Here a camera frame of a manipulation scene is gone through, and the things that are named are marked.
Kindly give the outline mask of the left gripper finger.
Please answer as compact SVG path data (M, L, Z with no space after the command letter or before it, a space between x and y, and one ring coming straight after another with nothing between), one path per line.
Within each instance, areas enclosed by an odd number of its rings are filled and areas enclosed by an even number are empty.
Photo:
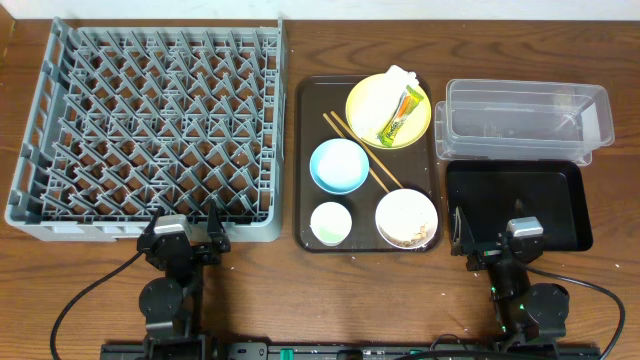
M142 239L147 239L147 238L150 238L150 237L154 236L154 228L155 228L155 225L157 223L157 220L163 215L164 215L164 209L163 208L159 208L159 209L156 210L156 212L152 216L149 224L146 226L146 228L144 229L144 231L141 234L141 238Z
M228 253L231 251L231 242L219 219L218 209L213 200L209 201L206 232L219 253Z

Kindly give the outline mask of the white bowl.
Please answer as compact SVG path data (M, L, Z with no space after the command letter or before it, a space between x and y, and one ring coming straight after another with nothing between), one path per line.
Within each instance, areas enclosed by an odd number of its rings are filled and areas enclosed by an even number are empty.
M439 226L434 203L413 189L398 189L384 195L376 207L374 221L381 237L401 250L432 245Z

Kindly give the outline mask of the small white cup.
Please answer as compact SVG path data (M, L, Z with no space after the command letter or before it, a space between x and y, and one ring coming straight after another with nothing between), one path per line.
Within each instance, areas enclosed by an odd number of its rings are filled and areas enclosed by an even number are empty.
M337 202L317 206L310 217L313 235L326 246L337 246L351 232L352 217L349 210Z

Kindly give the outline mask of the light blue bowl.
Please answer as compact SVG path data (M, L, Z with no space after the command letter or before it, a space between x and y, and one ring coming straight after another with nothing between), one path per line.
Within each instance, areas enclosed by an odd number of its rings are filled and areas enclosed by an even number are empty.
M312 153L309 172L314 183L333 195L346 195L357 190L366 181L368 167L364 169L341 147L341 138L327 140Z

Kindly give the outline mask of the green orange snack wrapper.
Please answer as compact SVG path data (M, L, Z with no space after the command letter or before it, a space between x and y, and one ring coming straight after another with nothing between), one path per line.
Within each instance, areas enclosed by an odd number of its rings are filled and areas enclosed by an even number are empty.
M420 92L409 85L405 87L390 120L377 133L377 139L383 146L391 147L393 145L397 133L423 100L424 97Z

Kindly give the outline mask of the white napkin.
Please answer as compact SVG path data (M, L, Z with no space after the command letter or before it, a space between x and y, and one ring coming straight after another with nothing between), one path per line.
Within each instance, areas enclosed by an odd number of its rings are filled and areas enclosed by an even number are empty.
M392 119L408 88L419 82L415 72L391 65L385 73L360 81L347 100L351 128L360 138L373 137Z

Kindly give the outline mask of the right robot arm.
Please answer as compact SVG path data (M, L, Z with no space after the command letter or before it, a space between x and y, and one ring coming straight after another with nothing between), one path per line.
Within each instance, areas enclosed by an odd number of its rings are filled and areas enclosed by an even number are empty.
M452 250L470 272L486 271L490 298L504 336L494 348L551 346L566 335L569 293L561 285L530 282L526 266L543 254L543 227L535 217L512 219L489 242L477 241L463 210L454 211Z

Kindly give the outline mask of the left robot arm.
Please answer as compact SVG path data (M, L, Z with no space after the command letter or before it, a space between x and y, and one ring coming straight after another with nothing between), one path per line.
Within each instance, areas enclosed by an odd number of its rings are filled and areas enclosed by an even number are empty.
M206 266L218 265L231 250L229 237L214 205L206 224L192 225L184 215L159 209L137 239L137 250L164 273L139 296L147 337L155 342L188 338L201 330Z

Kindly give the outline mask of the black waste tray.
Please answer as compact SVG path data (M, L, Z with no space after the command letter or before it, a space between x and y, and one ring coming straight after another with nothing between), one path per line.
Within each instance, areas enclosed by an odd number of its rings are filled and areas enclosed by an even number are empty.
M570 161L458 160L448 164L451 220L460 210L477 244L512 219L535 217L546 251L587 251L593 235L580 168Z

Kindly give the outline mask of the grey plastic dishwasher rack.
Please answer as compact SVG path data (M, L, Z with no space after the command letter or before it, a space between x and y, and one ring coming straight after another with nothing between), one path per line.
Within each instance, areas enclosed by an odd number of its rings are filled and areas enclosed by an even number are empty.
M234 242L282 231L287 35L51 24L6 222L42 241L135 238L153 214Z

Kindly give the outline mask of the clear plastic bin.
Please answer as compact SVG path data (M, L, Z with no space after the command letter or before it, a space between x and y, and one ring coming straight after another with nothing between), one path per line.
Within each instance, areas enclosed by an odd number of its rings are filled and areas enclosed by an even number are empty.
M453 79L434 108L441 160L564 160L579 166L615 141L600 85Z

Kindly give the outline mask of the yellow plate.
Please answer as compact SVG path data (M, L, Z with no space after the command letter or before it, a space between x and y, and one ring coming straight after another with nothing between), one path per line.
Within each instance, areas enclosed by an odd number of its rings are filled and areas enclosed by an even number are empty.
M351 89L345 103L345 115L347 123L354 133L369 147L392 150L407 147L422 137L429 128L431 122L431 103L426 91L421 85L416 87L424 99L420 105L410 114L406 122L400 128L393 144L388 147L383 145L377 138L378 130L367 130L365 133L358 132L359 122L356 115L363 109L367 98L382 84L383 74L375 74L360 80Z

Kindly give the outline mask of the dark brown serving tray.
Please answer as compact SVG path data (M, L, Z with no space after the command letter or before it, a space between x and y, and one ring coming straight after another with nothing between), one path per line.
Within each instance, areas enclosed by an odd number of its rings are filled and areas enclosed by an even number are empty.
M294 237L312 253L428 252L442 239L431 106L390 147L357 139L351 113L377 76L311 76L297 88Z

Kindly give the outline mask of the wooden chopstick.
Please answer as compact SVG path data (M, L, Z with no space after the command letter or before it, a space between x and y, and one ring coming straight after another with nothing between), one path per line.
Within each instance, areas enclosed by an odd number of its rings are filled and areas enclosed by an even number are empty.
M369 147L354 133L354 131L341 119L341 117L335 112L330 111L333 119L339 123L348 133L351 135L354 140L356 140L365 150L365 152L369 155L369 157L383 170L386 175L399 187L404 188L404 186L400 183L400 181L393 175L393 173L384 165L384 163L369 149Z
M340 147L343 150L347 150L348 152L350 152L351 157L360 165L362 169L364 169L365 165L369 165L369 158L365 154L365 150L363 149L363 147L348 139L326 113L323 113L322 116L328 123L328 125L334 130L334 132L341 138ZM368 173L386 193L389 193L389 189L387 188L387 186L383 183L383 181L371 167L368 167Z

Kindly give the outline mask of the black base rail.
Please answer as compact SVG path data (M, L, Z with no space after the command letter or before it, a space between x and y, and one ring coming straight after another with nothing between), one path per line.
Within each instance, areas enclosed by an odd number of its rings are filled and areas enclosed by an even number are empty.
M474 343L440 343L436 346L348 346L348 345L269 345L259 342L237 342L214 345L207 354L202 351L177 350L178 354L151 355L145 357L143 345L105 344L100 350L99 359L230 359L230 360L280 360L280 359L397 359L427 351L490 351L486 346ZM517 355L533 356L544 359L599 359L600 351L593 347L556 347L537 346L512 348Z

